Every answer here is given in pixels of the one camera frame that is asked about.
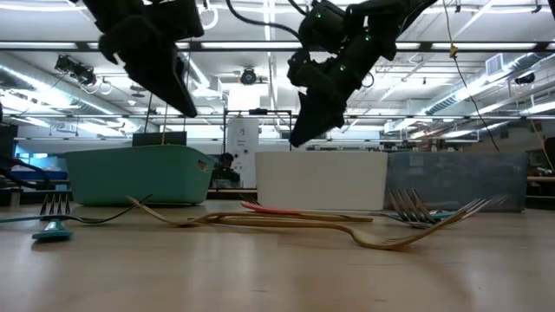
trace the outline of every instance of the pipe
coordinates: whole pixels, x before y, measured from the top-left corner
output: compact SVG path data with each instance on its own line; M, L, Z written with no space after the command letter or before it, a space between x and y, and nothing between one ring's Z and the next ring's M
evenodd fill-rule
M512 57L509 61L509 65L507 66L508 73L493 81L488 80L490 77L487 75L486 69L484 68L477 74L465 79L469 88L468 92L466 91L464 82L461 81L446 93L434 97L430 101L430 104L425 108L424 113L428 115L435 114L442 109L464 101L470 97L469 94L475 95L479 92L485 91L486 89L494 87L495 82L515 78L551 56L551 53L528 53L520 57Z
M26 89L51 93L51 96L54 95L52 96L54 98L53 101L76 101L76 104L84 104L86 106L86 108L82 108L83 111L92 114L129 114L128 111L94 95L87 94L78 87L62 81L60 78L54 77L11 55L0 53L0 64L0 70L12 77L12 79L24 81L28 85ZM133 123L137 127L144 127L142 122L137 120L129 120L128 122ZM158 131L158 129L155 129L156 126L154 125L149 125L149 127L152 127L153 131Z

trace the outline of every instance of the wooden table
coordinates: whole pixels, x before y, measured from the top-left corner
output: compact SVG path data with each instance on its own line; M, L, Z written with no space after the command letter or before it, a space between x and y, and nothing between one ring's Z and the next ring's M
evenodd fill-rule
M159 212L185 218L238 209L208 202ZM0 218L21 211L0 209ZM554 223L547 211L481 214L404 252L366 250L329 230L175 229L142 211L105 226L66 223L75 237L58 244L33 243L45 224L0 224L0 311L548 311ZM362 229L391 237L417 231L382 219Z

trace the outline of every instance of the metal pole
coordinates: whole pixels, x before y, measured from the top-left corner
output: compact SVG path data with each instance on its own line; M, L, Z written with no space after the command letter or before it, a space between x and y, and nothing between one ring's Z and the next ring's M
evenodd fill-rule
M225 140L227 139L227 136L225 135L225 133L227 132L227 109L224 108L224 153L225 153Z
M289 137L291 137L291 133L293 132L293 113L292 111L289 112ZM289 152L293 150L293 145L291 144L291 140L289 140Z

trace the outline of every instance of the ceiling duct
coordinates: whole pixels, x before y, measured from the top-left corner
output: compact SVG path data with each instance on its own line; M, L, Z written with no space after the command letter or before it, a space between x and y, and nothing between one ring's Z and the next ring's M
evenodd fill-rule
M495 86L495 82L517 78L551 55L551 53L528 53L517 57L509 54L498 54L486 61L486 68L465 78L468 90L464 82L459 82L446 93L434 97L425 108L425 114L435 114L442 109L464 101L470 98L469 94L476 95Z
M129 114L128 111L114 104L88 94L65 81L59 81L59 78L2 52L0 52L0 73L16 82L15 87L9 85L6 87L0 85L0 87L49 93L49 98L53 102L47 101L48 104L55 105L59 103L54 101L66 101L67 103L82 105L79 111L87 112L88 114ZM144 121L129 120L129 122L136 124L137 127L144 126ZM149 124L149 128L149 131L159 130L158 127L151 124Z

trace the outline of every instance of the ceiling light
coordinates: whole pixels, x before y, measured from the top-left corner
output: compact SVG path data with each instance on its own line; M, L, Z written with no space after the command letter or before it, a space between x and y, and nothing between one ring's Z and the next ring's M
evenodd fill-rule
M506 125L508 123L508 121L503 121L503 122L498 122L496 124L492 124L486 127L483 127L480 129L480 131L485 131L485 130L494 130L496 127L501 127L503 125Z
M202 42L205 49L300 49L300 42Z
M73 42L0 42L0 49L77 49Z
M471 133L473 130L459 130L459 131L452 131L450 133L445 133L441 137L442 138L457 138L463 135L467 135Z
M533 107L523 109L519 112L519 114L521 115L537 114L537 113L542 113L552 109L555 109L555 101L547 102L544 104L538 104Z
M33 118L33 117L27 117L25 119L12 117L11 119L21 121L21 122L26 122L26 123L29 123L31 125L35 125L35 126L39 126L39 127L50 127L50 125L48 123L46 123L42 120L38 120L37 118Z
M502 107L503 105L500 104L492 104L492 105L488 105L486 107L481 108L478 112L480 112L480 114L487 114L490 113L496 109L498 109L499 107ZM472 113L473 116L477 115L478 112L474 112Z
M176 42L175 45L179 49L189 49L189 42Z
M397 46L397 49L399 50L418 49L420 47L420 44L416 42L396 42L395 46Z
M512 43L464 43L455 42L454 46L460 50L464 49L532 49L537 45L534 42L512 42ZM432 49L450 49L451 43L434 43L432 44Z
M96 133L103 136L122 136L123 135L119 131L116 131L109 127L96 125L89 122L80 123L78 127L90 133Z

